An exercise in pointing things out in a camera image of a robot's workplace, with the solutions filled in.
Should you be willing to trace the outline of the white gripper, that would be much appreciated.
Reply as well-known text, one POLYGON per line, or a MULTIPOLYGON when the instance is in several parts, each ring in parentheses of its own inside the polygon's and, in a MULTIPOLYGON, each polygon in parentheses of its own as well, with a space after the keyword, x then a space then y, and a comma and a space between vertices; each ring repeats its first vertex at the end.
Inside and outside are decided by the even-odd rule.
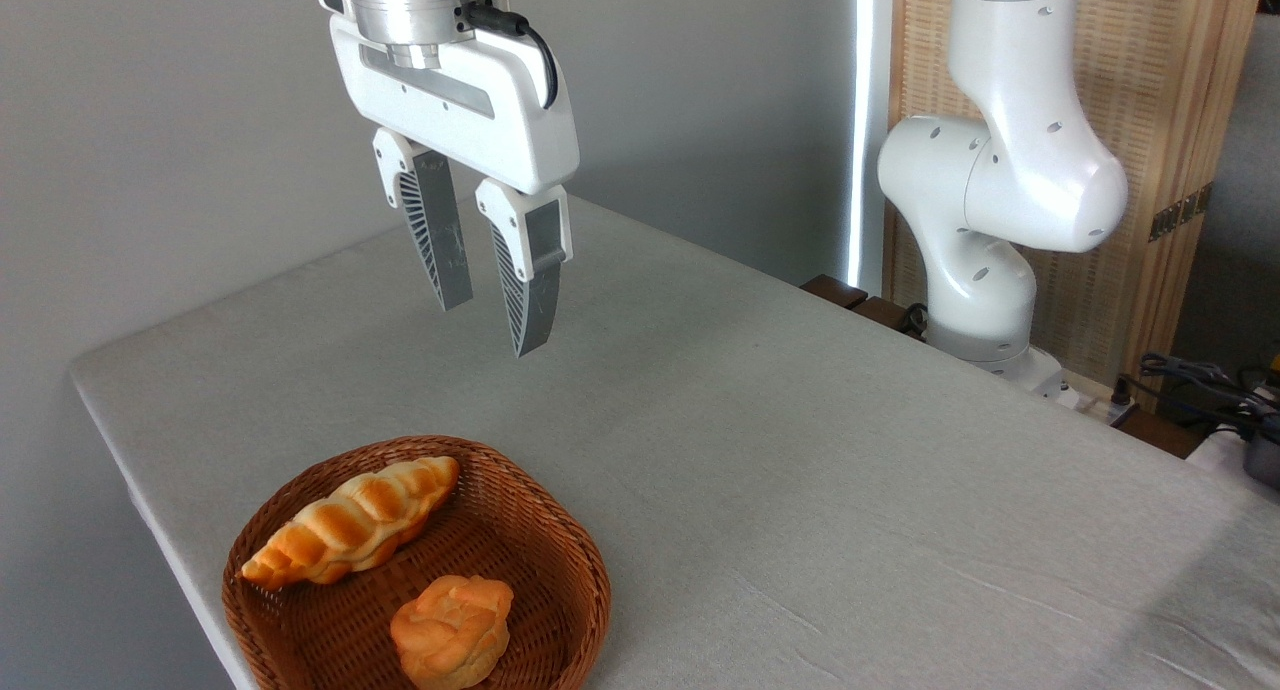
POLYGON ((515 356, 545 344, 561 266, 573 257, 559 184, 577 172, 580 151, 566 84, 544 108, 539 49, 484 29, 440 46, 435 69, 396 65, 344 15, 330 15, 329 29, 349 99, 381 125, 372 148, 384 195, 404 216, 442 309, 474 298, 451 157, 489 175, 476 201, 490 224, 515 356))

